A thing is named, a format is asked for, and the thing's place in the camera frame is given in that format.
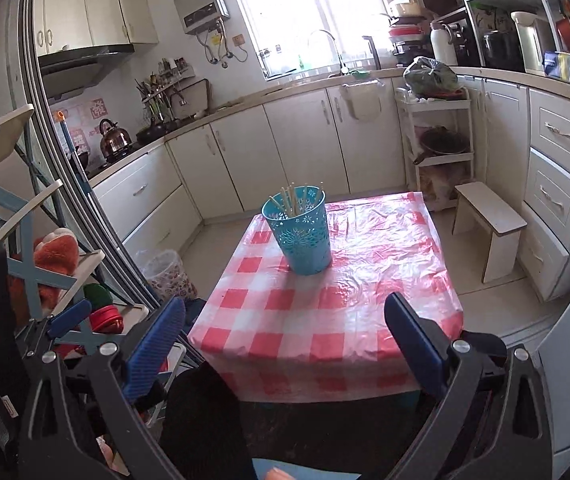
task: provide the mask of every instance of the blue plastic cup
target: blue plastic cup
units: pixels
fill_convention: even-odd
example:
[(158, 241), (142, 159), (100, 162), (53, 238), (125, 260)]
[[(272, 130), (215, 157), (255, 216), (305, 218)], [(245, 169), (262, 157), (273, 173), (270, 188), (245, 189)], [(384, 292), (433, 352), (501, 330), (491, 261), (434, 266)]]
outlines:
[[(295, 188), (301, 210), (304, 209), (302, 203), (304, 190), (305, 186)], [(324, 192), (318, 187), (307, 186), (305, 204), (307, 208), (313, 205), (318, 193), (321, 193), (319, 203), (294, 218), (282, 213), (271, 200), (268, 200), (262, 209), (263, 216), (270, 225), (271, 232), (274, 233), (291, 270), (304, 276), (326, 269), (332, 261)], [(276, 195), (274, 200), (283, 206), (281, 195)]]

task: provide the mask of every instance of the red and white checkered tablecloth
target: red and white checkered tablecloth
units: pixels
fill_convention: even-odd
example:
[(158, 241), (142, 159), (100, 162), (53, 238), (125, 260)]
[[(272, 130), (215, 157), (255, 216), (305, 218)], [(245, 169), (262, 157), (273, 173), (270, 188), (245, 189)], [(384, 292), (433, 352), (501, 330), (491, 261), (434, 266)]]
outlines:
[(289, 270), (262, 215), (249, 225), (190, 340), (240, 400), (322, 402), (417, 389), (383, 318), (401, 291), (449, 338), (463, 310), (421, 193), (327, 205), (332, 263)]

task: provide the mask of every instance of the electric kettle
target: electric kettle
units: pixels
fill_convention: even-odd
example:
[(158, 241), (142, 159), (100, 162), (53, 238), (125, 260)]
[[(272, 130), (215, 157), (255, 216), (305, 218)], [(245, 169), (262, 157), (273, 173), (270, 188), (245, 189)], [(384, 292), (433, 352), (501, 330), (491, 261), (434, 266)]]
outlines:
[[(104, 132), (103, 126), (106, 123), (110, 125), (110, 128)], [(117, 153), (132, 143), (127, 130), (118, 128), (116, 126), (117, 124), (118, 123), (112, 123), (109, 119), (103, 119), (98, 125), (98, 131), (101, 132), (103, 137), (101, 139), (101, 153), (103, 153), (106, 160), (114, 158)]]

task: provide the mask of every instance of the window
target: window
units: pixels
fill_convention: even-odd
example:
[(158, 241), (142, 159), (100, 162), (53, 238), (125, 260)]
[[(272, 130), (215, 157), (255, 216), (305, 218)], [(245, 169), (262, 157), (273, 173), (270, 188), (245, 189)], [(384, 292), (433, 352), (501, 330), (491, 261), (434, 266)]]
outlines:
[(265, 76), (371, 58), (363, 35), (391, 47), (384, 0), (240, 0)]

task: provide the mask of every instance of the white stool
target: white stool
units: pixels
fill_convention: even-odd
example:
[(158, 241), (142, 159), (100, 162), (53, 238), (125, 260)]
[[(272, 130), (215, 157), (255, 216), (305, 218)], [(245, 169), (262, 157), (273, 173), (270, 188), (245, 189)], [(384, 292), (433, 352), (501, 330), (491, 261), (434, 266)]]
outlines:
[(482, 182), (462, 184), (456, 190), (458, 205), (452, 233), (470, 231), (478, 222), (492, 235), (482, 282), (506, 276), (514, 268), (520, 232), (527, 222)]

